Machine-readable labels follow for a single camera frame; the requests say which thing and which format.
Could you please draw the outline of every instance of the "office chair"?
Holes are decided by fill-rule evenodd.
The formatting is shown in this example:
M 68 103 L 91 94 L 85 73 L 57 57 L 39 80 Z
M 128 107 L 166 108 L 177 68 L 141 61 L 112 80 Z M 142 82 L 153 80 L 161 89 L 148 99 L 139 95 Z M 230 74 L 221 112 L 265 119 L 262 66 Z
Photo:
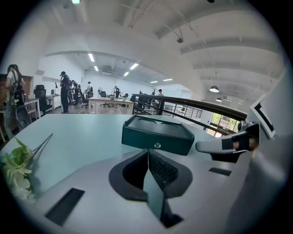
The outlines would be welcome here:
M 92 90 L 92 87 L 91 87 L 90 91 L 87 92 L 86 97 L 87 97 L 87 99 L 90 98 L 90 97 L 93 97 L 93 90 Z
M 105 91 L 100 92 L 100 96 L 101 97 L 107 97 L 106 92 Z M 104 104 L 101 104 L 100 106 L 104 106 L 105 107 L 105 105 L 107 105 L 108 107 L 117 108 L 116 106 L 114 106 L 113 103 L 106 103 L 106 102 Z
M 52 108 L 51 102 L 49 105 L 47 104 L 46 90 L 44 85 L 37 85 L 33 93 L 35 97 L 39 99 L 40 111 L 43 112 L 42 116 L 44 116 L 46 111 Z
M 82 105 L 81 107 L 85 106 L 87 108 L 88 107 L 88 99 L 85 99 L 84 94 L 82 93 L 81 90 L 79 90 L 79 94 L 82 98 L 82 103 L 84 103 L 84 105 Z

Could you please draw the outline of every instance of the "white table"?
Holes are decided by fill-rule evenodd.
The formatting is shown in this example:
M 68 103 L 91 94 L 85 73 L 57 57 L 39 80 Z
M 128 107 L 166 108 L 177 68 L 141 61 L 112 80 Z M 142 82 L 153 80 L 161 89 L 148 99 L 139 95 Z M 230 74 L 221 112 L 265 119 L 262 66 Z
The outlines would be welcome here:
M 31 99 L 27 100 L 24 103 L 24 106 L 27 106 L 27 105 L 32 104 L 32 103 L 37 103 L 37 106 L 38 106 L 38 118 L 40 119 L 41 118 L 41 112 L 40 112 L 40 104 L 39 104 L 39 99 L 38 98 L 31 98 Z M 5 111 L 4 109 L 1 109 L 0 110 L 0 114 L 3 114 L 4 115 L 4 111 Z M 29 110 L 27 112 L 28 112 L 29 115 L 31 113 L 33 113 L 33 112 L 36 112 L 35 106 L 34 106 L 33 109 L 31 109 L 31 110 Z M 1 126 L 0 126 L 0 135 L 2 137 L 3 142 L 5 143 L 6 141 L 5 141 L 5 138 L 4 138 L 4 135 L 3 135 L 3 132 L 2 132 Z
M 54 106 L 54 98 L 60 96 L 60 94 L 51 94 L 51 95 L 46 95 L 46 98 L 51 98 L 52 99 L 52 113 L 54 114 L 55 106 Z
M 121 105 L 125 105 L 125 114 L 127 114 L 127 106 L 130 106 L 131 108 L 131 113 L 132 113 L 132 109 L 134 106 L 134 103 L 130 100 L 125 100 L 123 101 L 122 99 L 117 99 L 115 98 L 114 100 L 111 100 L 109 97 L 91 97 L 88 99 L 88 113 L 91 114 L 92 113 L 92 106 L 91 104 L 93 104 L 93 108 L 94 108 L 94 112 L 97 114 L 97 107 L 96 104 L 97 103 L 113 103 L 113 104 L 121 104 Z
M 139 150 L 121 143 L 123 124 L 131 116 L 45 115 L 19 132 L 16 137 L 31 149 L 37 148 L 53 133 L 39 159 L 33 164 L 33 172 L 30 177 L 36 195 L 41 195 L 84 165 Z M 180 122 L 169 116 L 147 117 Z M 198 152 L 195 149 L 195 143 L 199 140 L 214 139 L 214 137 L 189 124 L 184 125 L 195 137 L 187 157 L 211 160 L 209 154 Z M 0 151 L 0 157 L 4 156 L 5 153 L 11 153 L 16 147 L 19 145 L 13 138 Z

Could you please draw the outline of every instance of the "jeans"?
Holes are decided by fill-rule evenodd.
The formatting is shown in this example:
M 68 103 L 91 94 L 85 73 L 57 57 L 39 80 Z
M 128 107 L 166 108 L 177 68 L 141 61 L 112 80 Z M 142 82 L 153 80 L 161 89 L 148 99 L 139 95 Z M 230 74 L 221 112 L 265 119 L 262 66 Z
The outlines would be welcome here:
M 68 112 L 68 99 L 67 99 L 67 91 L 61 89 L 61 102 L 63 106 L 63 112 Z
M 11 121 L 14 117 L 16 117 L 15 108 L 10 104 L 10 101 L 8 101 L 6 108 L 5 108 L 5 111 L 4 111 L 4 128 L 5 128 L 5 131 L 7 133 L 9 140 L 11 140 L 14 137 L 14 135 L 10 129 L 10 124 L 11 124 Z M 19 131 L 21 131 L 22 127 L 20 126 L 18 121 L 17 121 L 17 125 L 19 127 Z

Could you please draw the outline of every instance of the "white ceiling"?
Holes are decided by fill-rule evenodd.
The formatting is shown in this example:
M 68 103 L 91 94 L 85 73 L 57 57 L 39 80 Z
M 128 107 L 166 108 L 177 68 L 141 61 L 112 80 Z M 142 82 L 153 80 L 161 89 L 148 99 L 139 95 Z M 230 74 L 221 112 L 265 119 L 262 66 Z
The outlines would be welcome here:
M 255 100 L 276 84 L 286 62 L 270 26 L 244 0 L 82 0 L 80 5 L 59 0 L 50 3 L 49 11 L 42 10 L 41 18 L 50 30 L 116 24 L 159 41 L 193 66 L 207 95 L 209 87 L 217 85 L 221 97 Z M 178 43 L 181 35 L 184 42 Z M 93 70 L 88 55 L 72 56 L 84 69 Z M 110 68 L 116 76 L 123 76 L 134 63 L 99 54 L 95 59 L 100 70 Z M 128 78 L 163 84 L 165 76 L 139 66 Z
M 136 82 L 142 82 L 150 85 L 152 81 L 158 81 L 158 83 L 171 84 L 173 81 L 163 81 L 166 77 L 158 72 L 155 72 L 149 68 L 145 68 L 138 65 L 133 70 L 130 67 L 133 62 L 127 61 L 118 57 L 110 57 L 107 55 L 94 54 L 95 62 L 92 62 L 88 54 L 75 53 L 70 55 L 73 59 L 77 60 L 81 67 L 87 71 L 95 71 L 94 65 L 98 67 L 97 74 L 103 74 L 103 71 L 111 73 L 113 77 L 124 77 L 126 72 L 129 72 L 127 79 Z

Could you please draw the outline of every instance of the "desk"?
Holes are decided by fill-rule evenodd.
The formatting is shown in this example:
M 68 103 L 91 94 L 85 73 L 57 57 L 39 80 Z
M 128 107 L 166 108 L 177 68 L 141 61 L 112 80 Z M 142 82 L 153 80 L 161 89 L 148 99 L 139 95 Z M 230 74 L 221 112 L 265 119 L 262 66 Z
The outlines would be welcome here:
M 38 98 L 30 98 L 29 100 L 27 100 L 24 103 L 24 106 L 27 106 L 27 105 L 32 104 L 32 103 L 37 103 L 37 106 L 38 106 L 38 118 L 40 119 L 41 118 L 41 112 L 40 112 L 40 104 L 39 104 L 39 99 Z M 33 112 L 36 112 L 35 106 L 34 106 L 34 109 L 31 109 L 31 110 L 29 110 L 27 112 L 28 112 L 29 115 L 31 113 L 33 113 Z M 0 114 L 4 114 L 4 109 L 0 109 Z M 1 126 L 0 126 L 0 135 L 2 137 L 3 142 L 5 143 L 6 141 L 5 141 Z
M 92 113 L 92 106 L 91 104 L 93 103 L 94 105 L 94 110 L 95 110 L 95 113 L 97 114 L 97 107 L 96 107 L 96 103 L 101 103 L 101 104 L 104 104 L 104 103 L 114 103 L 114 104 L 125 104 L 125 114 L 126 111 L 127 111 L 127 106 L 129 105 L 131 107 L 131 113 L 132 113 L 132 109 L 133 109 L 133 106 L 134 106 L 134 103 L 131 102 L 130 100 L 125 100 L 123 101 L 122 99 L 114 99 L 114 100 L 111 100 L 110 98 L 108 97 L 91 97 L 88 99 L 88 113 L 91 114 Z
M 123 123 L 131 116 L 45 115 L 19 132 L 16 137 L 31 149 L 37 148 L 53 133 L 39 159 L 33 163 L 31 181 L 36 195 L 39 196 L 82 166 L 138 150 L 121 143 Z M 169 116 L 148 117 L 179 122 Z M 188 124 L 184 125 L 195 136 L 187 157 L 211 160 L 209 154 L 196 151 L 195 143 L 214 137 Z M 16 147 L 19 146 L 13 138 L 0 151 L 0 157 L 11 153 Z
M 46 95 L 46 98 L 51 98 L 52 99 L 52 113 L 54 114 L 55 106 L 54 106 L 54 98 L 60 96 L 60 94 L 51 94 L 51 95 Z

